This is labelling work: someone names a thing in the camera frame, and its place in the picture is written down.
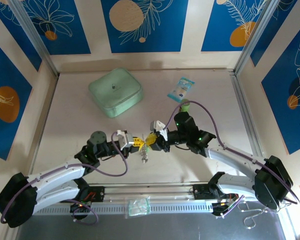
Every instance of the gray floor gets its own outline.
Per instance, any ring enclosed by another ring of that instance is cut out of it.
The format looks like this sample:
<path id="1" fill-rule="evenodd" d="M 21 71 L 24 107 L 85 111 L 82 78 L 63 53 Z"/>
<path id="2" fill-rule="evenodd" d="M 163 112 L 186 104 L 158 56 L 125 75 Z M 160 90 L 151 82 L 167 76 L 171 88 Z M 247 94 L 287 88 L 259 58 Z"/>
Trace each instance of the gray floor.
<path id="1" fill-rule="evenodd" d="M 257 205 L 249 204 L 251 209 Z M 125 219 L 123 215 L 100 215 L 97 226 L 74 223 L 70 216 L 33 216 L 18 232 L 18 240 L 284 240 L 278 216 L 265 213 L 257 226 L 246 229 L 250 212 L 235 208 L 225 219 L 210 213 L 150 214 Z M 85 221 L 93 221 L 89 216 Z"/>

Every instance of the white wall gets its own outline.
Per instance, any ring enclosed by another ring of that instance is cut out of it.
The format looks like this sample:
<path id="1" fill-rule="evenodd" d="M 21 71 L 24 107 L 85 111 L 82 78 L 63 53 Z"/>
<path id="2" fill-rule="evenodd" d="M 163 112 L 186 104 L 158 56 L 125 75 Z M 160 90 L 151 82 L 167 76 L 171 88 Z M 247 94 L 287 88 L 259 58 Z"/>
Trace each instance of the white wall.
<path id="1" fill-rule="evenodd" d="M 234 68 L 241 51 L 201 52 L 215 0 L 189 0 L 181 52 L 111 53 L 100 0 L 75 0 L 91 54 L 54 55 L 60 72 Z"/>
<path id="2" fill-rule="evenodd" d="M 274 155 L 282 160 L 294 182 L 293 190 L 300 198 L 300 150 L 291 155 L 288 154 L 276 119 L 261 85 L 264 77 L 299 30 L 300 0 L 296 2 L 257 66 L 254 67 L 249 60 L 239 74 L 239 80 L 243 86 L 265 156 Z M 291 206 L 289 209 L 294 227 L 300 233 L 300 205 Z"/>
<path id="3" fill-rule="evenodd" d="M 40 120 L 41 112 L 55 78 L 50 74 L 45 64 L 41 64 L 39 72 L 35 70 L 19 45 L 0 20 L 0 48 L 10 58 L 22 75 L 32 86 L 32 92 L 25 107 L 19 128 L 6 161 L 0 158 L 0 191 L 13 174 L 28 169 L 34 152 L 33 140 Z M 0 223 L 0 239 L 4 239 L 7 225 Z"/>

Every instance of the blue and white packet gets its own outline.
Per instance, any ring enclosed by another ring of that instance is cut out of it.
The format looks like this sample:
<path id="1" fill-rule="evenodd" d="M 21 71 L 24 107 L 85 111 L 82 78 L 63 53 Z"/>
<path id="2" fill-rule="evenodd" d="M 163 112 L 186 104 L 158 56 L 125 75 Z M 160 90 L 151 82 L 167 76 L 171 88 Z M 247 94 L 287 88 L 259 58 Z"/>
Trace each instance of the blue and white packet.
<path id="1" fill-rule="evenodd" d="M 181 103 L 182 99 L 185 98 L 187 92 L 189 92 L 194 84 L 194 81 L 190 81 L 189 79 L 182 77 L 175 88 L 167 96 L 178 103 Z"/>

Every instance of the mint green box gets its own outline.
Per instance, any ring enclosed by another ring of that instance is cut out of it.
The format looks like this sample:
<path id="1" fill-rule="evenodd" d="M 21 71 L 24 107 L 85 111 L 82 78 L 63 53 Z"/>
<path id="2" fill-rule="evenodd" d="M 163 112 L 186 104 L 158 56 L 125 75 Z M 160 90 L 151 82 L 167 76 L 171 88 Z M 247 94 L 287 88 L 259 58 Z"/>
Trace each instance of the mint green box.
<path id="1" fill-rule="evenodd" d="M 125 68 L 116 68 L 89 84 L 95 103 L 114 118 L 144 97 L 141 84 Z"/>

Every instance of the white table surface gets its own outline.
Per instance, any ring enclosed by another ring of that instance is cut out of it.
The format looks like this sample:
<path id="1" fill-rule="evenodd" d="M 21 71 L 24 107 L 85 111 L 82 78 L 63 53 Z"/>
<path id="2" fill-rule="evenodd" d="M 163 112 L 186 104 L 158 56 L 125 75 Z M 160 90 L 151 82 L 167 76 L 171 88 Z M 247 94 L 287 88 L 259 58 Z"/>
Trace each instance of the white table surface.
<path id="1" fill-rule="evenodd" d="M 206 106 L 217 123 L 221 139 L 237 148 L 252 152 L 229 72 L 226 70 L 154 70 L 132 71 L 142 84 L 141 102 L 115 118 L 108 118 L 93 102 L 89 83 L 106 72 L 61 73 L 44 128 L 42 141 L 34 163 L 33 173 L 39 173 L 73 158 L 95 131 L 103 131 L 110 141 L 116 130 L 128 130 L 135 137 L 146 137 L 150 123 L 167 123 L 177 102 L 167 97 L 181 77 L 195 82 L 186 98 Z M 209 116 L 191 104 L 189 114 L 199 129 L 215 133 Z M 176 129 L 174 122 L 170 130 Z M 216 146 L 217 141 L 210 142 Z M 237 175 L 238 171 L 216 160 L 204 158 L 190 151 L 171 147 L 170 153 L 149 151 L 146 164 L 139 153 L 127 159 L 128 173 L 122 177 L 108 177 L 93 172 L 85 176 L 88 183 L 172 183 L 208 181 L 216 172 Z M 100 170 L 119 174 L 125 170 L 119 156 L 101 162 Z"/>

